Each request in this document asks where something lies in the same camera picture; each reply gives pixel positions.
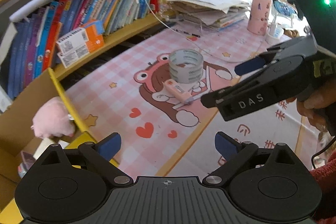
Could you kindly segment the person right hand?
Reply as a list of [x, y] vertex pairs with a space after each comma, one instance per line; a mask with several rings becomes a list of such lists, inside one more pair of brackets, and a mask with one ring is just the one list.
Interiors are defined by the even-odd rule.
[[297, 111], [300, 115], [306, 117], [309, 123], [321, 132], [329, 131], [327, 121], [323, 116], [319, 115], [316, 110], [324, 109], [333, 104], [336, 100], [335, 96], [335, 78], [328, 80], [318, 90], [314, 91], [311, 96], [299, 102], [295, 97], [288, 98], [287, 103], [297, 101]]

